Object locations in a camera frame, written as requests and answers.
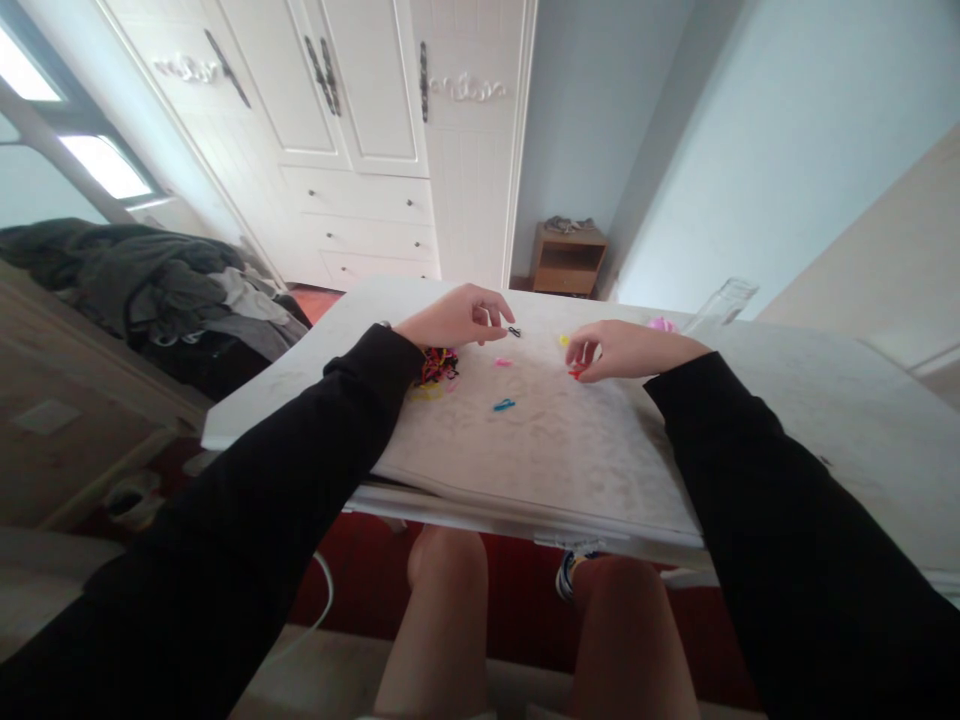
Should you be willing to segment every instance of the bedside table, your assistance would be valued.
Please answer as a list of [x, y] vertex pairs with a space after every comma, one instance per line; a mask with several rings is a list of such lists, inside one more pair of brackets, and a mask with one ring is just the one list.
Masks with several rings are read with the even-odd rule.
[[607, 239], [599, 230], [563, 233], [537, 225], [533, 291], [589, 296], [597, 283]]

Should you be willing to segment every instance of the person's right hand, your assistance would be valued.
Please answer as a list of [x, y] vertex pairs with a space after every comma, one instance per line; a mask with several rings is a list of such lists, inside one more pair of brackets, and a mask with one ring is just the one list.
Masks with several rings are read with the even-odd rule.
[[[597, 347], [600, 358], [594, 362]], [[653, 330], [622, 320], [584, 325], [570, 337], [567, 365], [582, 365], [580, 382], [608, 377], [638, 378], [659, 375], [710, 352], [693, 338]]]
[[516, 322], [503, 295], [468, 283], [451, 290], [394, 330], [421, 350], [471, 342], [483, 345], [507, 336], [501, 315], [508, 323]]

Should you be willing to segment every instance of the door handle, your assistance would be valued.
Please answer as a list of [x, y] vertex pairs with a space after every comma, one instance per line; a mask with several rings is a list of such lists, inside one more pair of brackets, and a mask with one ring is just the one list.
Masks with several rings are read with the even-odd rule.
[[320, 69], [320, 59], [317, 57], [317, 51], [313, 49], [313, 43], [306, 35], [303, 36], [303, 42], [307, 46], [307, 55], [310, 56], [310, 62], [313, 64], [313, 76], [317, 83], [323, 88], [323, 97], [327, 101], [327, 107], [330, 108], [330, 114], [336, 115], [337, 111], [333, 109], [333, 97], [330, 95], [330, 87], [327, 85], [327, 78]]
[[337, 78], [333, 74], [333, 64], [330, 62], [330, 50], [327, 49], [327, 41], [320, 38], [320, 52], [323, 53], [323, 64], [327, 66], [327, 85], [330, 86], [330, 95], [333, 98], [333, 113], [343, 117], [340, 112], [340, 94], [337, 92]]
[[220, 46], [217, 45], [217, 41], [213, 39], [213, 33], [211, 33], [207, 29], [204, 29], [203, 32], [207, 36], [207, 40], [210, 42], [210, 47], [213, 48], [213, 52], [216, 53], [217, 60], [220, 61], [220, 67], [223, 68], [223, 76], [233, 83], [233, 87], [236, 88], [237, 94], [240, 96], [240, 99], [243, 100], [243, 104], [246, 105], [247, 108], [250, 108], [250, 101], [247, 99], [247, 94], [243, 91], [243, 88], [240, 86], [240, 81], [237, 80], [237, 76], [233, 72], [233, 68], [231, 68], [230, 63], [227, 62], [227, 58], [224, 56], [223, 52], [220, 50]]
[[420, 112], [427, 122], [427, 44], [420, 41]]

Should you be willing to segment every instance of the leg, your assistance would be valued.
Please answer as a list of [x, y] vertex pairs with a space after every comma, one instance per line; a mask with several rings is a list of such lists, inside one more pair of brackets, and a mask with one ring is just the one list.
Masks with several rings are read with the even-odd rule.
[[667, 593], [653, 567], [613, 556], [580, 563], [573, 599], [581, 632], [570, 715], [700, 716]]
[[487, 553], [480, 536], [427, 526], [407, 563], [413, 593], [374, 705], [378, 717], [487, 710]]

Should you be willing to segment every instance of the black sleeve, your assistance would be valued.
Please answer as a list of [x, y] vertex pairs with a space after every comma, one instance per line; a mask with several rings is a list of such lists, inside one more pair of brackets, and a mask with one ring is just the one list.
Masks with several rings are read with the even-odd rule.
[[226, 717], [422, 364], [405, 339], [370, 328], [0, 668], [0, 715]]
[[860, 503], [717, 353], [646, 390], [769, 715], [955, 717], [960, 612]]

